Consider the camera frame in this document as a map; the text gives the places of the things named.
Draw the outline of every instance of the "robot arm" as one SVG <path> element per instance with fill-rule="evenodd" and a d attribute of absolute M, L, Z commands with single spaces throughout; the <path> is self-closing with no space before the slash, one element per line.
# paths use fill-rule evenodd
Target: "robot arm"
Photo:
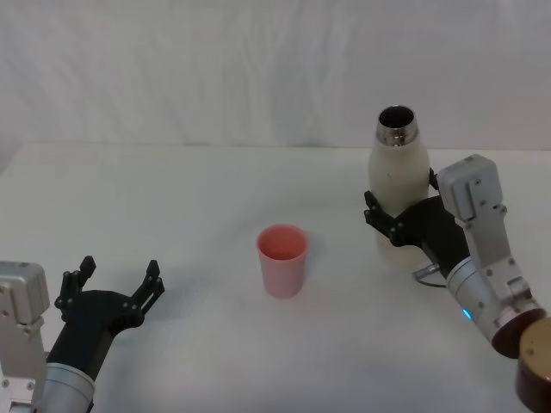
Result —
<path fill-rule="evenodd" d="M 500 354 L 518 359 L 516 389 L 532 411 L 551 411 L 551 318 L 532 297 L 511 255 L 507 208 L 496 164 L 479 155 L 445 168 L 430 185 L 440 195 L 393 218 L 365 194 L 368 224 L 397 247 L 416 245 L 432 260 L 463 312 Z"/>
<path fill-rule="evenodd" d="M 88 413 L 95 380 L 111 343 L 140 326 L 164 292 L 156 261 L 128 297 L 111 291 L 83 292 L 96 264 L 84 258 L 65 272 L 55 301 L 65 327 L 44 356 L 41 315 L 49 306 L 44 270 L 37 264 L 0 262 L 0 413 Z"/>
<path fill-rule="evenodd" d="M 40 327 L 49 307 L 44 269 L 0 262 L 0 412 L 31 411 L 42 397 L 46 358 Z"/>

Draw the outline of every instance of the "plastic cup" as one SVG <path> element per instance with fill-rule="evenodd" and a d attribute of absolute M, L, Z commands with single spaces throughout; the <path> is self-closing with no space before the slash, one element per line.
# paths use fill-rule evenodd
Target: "plastic cup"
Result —
<path fill-rule="evenodd" d="M 258 254 L 264 288 L 277 299 L 290 299 L 304 283 L 308 238 L 294 225 L 273 225 L 260 233 Z"/>

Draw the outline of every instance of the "bottle opening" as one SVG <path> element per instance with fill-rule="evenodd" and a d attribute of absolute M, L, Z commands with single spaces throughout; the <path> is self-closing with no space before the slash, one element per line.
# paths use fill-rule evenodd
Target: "bottle opening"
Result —
<path fill-rule="evenodd" d="M 405 106 L 391 106 L 379 115 L 379 123 L 392 129 L 406 127 L 413 122 L 415 114 Z"/>

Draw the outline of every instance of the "white table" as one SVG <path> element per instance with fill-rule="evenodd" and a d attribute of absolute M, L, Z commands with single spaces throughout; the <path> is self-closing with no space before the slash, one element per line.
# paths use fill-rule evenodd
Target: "white table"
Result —
<path fill-rule="evenodd" d="M 469 151 L 432 151 L 438 170 Z M 551 308 L 551 153 L 494 159 L 516 259 Z M 516 364 L 495 353 L 446 290 L 381 258 L 363 220 L 368 151 L 25 145 L 0 176 L 2 258 L 98 265 L 88 289 L 131 293 L 158 259 L 166 293 L 115 339 L 96 412 L 518 413 Z M 306 230 L 302 292 L 264 290 L 255 237 Z M 49 349 L 62 328 L 45 315 Z"/>

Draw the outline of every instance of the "white curtain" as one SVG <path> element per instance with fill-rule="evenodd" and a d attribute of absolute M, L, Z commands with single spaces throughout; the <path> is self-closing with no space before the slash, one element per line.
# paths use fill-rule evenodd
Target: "white curtain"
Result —
<path fill-rule="evenodd" d="M 3 0 L 0 139 L 551 149 L 548 0 Z"/>

